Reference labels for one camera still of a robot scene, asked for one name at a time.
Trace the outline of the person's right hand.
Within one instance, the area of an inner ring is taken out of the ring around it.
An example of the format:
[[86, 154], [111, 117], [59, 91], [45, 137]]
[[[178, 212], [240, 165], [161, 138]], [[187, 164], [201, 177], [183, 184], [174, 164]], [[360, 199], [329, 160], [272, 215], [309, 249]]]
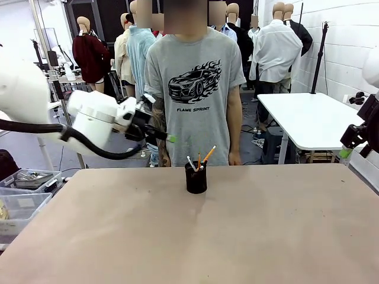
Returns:
[[159, 149], [159, 167], [171, 167], [171, 160], [165, 149]]

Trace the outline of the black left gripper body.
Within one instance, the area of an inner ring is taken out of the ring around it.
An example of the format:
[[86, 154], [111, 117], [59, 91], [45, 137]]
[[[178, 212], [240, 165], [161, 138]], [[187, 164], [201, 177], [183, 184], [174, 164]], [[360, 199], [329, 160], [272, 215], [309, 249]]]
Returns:
[[153, 136], [149, 122], [152, 118], [150, 111], [136, 111], [134, 115], [128, 112], [124, 115], [124, 119], [129, 122], [125, 138], [131, 141], [142, 141], [147, 136]]

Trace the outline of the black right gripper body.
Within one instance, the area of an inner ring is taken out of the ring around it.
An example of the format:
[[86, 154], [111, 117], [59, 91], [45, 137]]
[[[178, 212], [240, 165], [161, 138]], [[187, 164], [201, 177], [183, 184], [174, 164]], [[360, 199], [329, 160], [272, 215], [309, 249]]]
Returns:
[[378, 145], [378, 93], [367, 98], [358, 116], [364, 120], [358, 126], [358, 144]]

